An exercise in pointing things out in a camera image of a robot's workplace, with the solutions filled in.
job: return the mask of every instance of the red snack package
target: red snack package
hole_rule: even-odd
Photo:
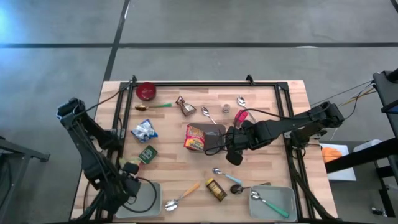
[[[184,147],[193,151],[203,151],[205,148],[205,132],[187,125]]]

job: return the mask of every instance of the concrete floor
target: concrete floor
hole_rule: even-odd
[[[124,0],[0,1],[1,43],[112,43]],[[131,1],[121,42],[397,42],[398,13],[389,0],[146,0]],[[110,48],[0,48],[0,136],[51,153],[32,161],[10,223],[68,219],[80,156],[55,117],[75,96],[98,101]],[[305,80],[311,103],[397,68],[396,48],[119,49],[111,80]],[[341,103],[358,90],[333,99]],[[342,107],[349,114],[353,105]],[[333,139],[389,139],[377,95],[358,101]],[[324,139],[330,139],[328,133]],[[333,195],[344,220],[396,222],[368,214],[369,195]]]

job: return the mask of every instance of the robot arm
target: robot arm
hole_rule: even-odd
[[[137,174],[138,166],[128,164],[123,167],[122,174],[115,165],[99,153],[90,136],[97,139],[100,148],[109,151],[117,151],[121,147],[119,137],[111,131],[105,131],[85,112],[85,104],[79,99],[72,98],[67,103],[58,107],[57,118],[68,131],[81,155],[81,168],[96,189],[100,190],[95,203],[102,203],[104,210],[116,213],[119,207],[125,204],[129,197],[135,197],[141,183],[128,173]]]
[[[337,128],[344,121],[335,104],[328,101],[310,110],[280,121],[267,120],[252,123],[244,121],[241,129],[229,127],[226,135],[227,160],[240,165],[242,150],[256,150],[269,145],[282,133],[291,131],[290,145],[301,148],[309,142],[309,137],[323,128]]]

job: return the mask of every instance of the metal table frame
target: metal table frame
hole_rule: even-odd
[[[138,82],[136,77],[133,76],[132,82],[121,82],[119,86],[119,90],[124,89],[126,85],[130,85],[129,88],[127,88],[124,91],[121,91],[120,94],[118,95],[117,101],[116,101],[116,107],[115,107],[115,112],[114,112],[114,118],[113,118],[113,124],[112,124],[112,129],[116,129],[118,126],[118,118],[120,115],[120,111],[122,108],[122,102],[123,102],[123,97],[125,96],[124,94],[127,93],[127,101],[124,109],[124,117],[122,121],[122,140],[121,140],[121,150],[114,152],[116,155],[112,155],[111,153],[107,153],[108,158],[112,158],[116,156],[116,161],[119,160],[120,157],[123,156],[123,149],[124,149],[124,144],[126,141],[126,131],[128,129],[128,121],[129,121],[129,111],[131,109],[131,102],[132,102],[132,96],[134,92],[134,88],[141,84],[142,82]],[[287,112],[289,116],[293,116],[293,106],[292,106],[292,101],[290,99],[290,92],[289,92],[289,86],[287,82],[255,82],[252,78],[251,75],[248,75],[246,77],[246,81],[241,81],[241,82],[153,82],[155,86],[157,87],[170,87],[170,86],[188,86],[188,87],[222,87],[222,86],[241,86],[241,87],[251,87],[251,86],[256,86],[256,87],[269,87],[273,88],[275,91],[275,98],[277,101],[277,107],[278,107],[278,112],[281,116],[284,115],[284,109],[283,109],[283,104],[282,104],[282,96],[281,92],[284,93],[285,95],[285,100],[287,104]],[[304,218],[303,217],[303,210],[302,210],[302,205],[300,202],[300,193],[299,193],[299,188],[297,186],[297,183],[295,179],[292,177],[292,169],[296,169],[293,163],[293,150],[287,144],[288,140],[283,136],[284,142],[285,142],[285,151],[286,151],[286,158],[287,158],[287,164],[289,167],[289,173],[290,173],[290,182],[292,184],[292,189],[295,192],[295,201],[296,201],[296,206],[297,206],[297,217],[298,217],[298,222],[306,222],[306,223],[354,223],[354,222],[344,222],[342,220],[336,219],[336,220],[321,220],[321,219],[316,219],[315,218],[315,212],[313,209],[312,204],[310,203],[308,197],[306,195],[306,203],[307,203],[307,208],[308,208],[308,216],[309,218]],[[297,152],[297,161],[298,161],[298,168],[300,175],[305,183],[306,186],[308,186],[308,179],[307,179],[307,173],[305,170],[305,165],[304,165],[304,159],[301,151],[296,151]],[[118,163],[116,163],[116,167],[119,169],[120,166]],[[95,217],[102,217],[102,210],[97,210]],[[113,222],[113,214],[108,214],[107,218],[100,218],[97,220],[90,220],[90,223],[109,223]]]

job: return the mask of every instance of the spoon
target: spoon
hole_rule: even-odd
[[[202,107],[201,107],[201,112],[202,112],[203,115],[205,115],[206,117],[209,117],[209,118],[211,119],[211,121],[212,121],[214,124],[217,124],[216,121],[214,121],[213,118],[210,117],[209,110],[208,110],[207,108],[205,108],[204,106],[202,106]]]
[[[266,182],[266,183],[263,183],[263,184],[260,184],[260,185],[268,185],[268,186],[270,186],[271,183],[270,182]],[[248,189],[248,188],[251,188],[251,186],[250,187],[242,187],[242,185],[234,184],[234,185],[232,185],[232,187],[229,190],[231,191],[232,194],[236,194],[237,195],[237,194],[241,194],[244,189]]]
[[[135,109],[139,110],[139,111],[145,111],[145,110],[148,110],[149,108],[161,108],[161,107],[172,107],[172,104],[171,103],[166,103],[166,104],[157,105],[157,106],[137,105],[137,106],[135,106]]]
[[[174,209],[176,209],[178,207],[178,201],[183,199],[185,196],[187,196],[188,194],[192,193],[194,190],[196,190],[197,188],[199,188],[200,184],[199,183],[195,183],[194,186],[192,186],[191,188],[189,188],[186,192],[184,192],[184,194],[182,194],[178,199],[175,200],[171,200],[168,201],[166,203],[166,211],[172,211]]]
[[[213,173],[214,174],[223,174],[224,176],[228,177],[229,179],[231,179],[231,180],[235,181],[236,183],[242,185],[242,180],[239,180],[239,179],[237,179],[237,178],[235,178],[233,176],[230,176],[228,174],[222,173],[222,171],[219,168],[213,168]]]
[[[282,215],[283,217],[287,218],[289,217],[289,213],[287,213],[285,210],[279,208],[278,206],[262,199],[260,197],[259,192],[256,192],[255,190],[250,191],[250,196],[253,200],[261,200],[262,202],[264,202],[266,205],[268,205],[270,208],[272,208],[275,212],[279,213],[279,215]]]
[[[244,100],[244,98],[242,96],[238,96],[236,99],[238,100],[239,106],[242,106],[243,108],[247,109],[246,101]],[[249,113],[251,119],[253,119],[254,122],[257,122],[256,119],[254,118],[254,116],[250,113],[250,111],[248,111],[248,113]]]

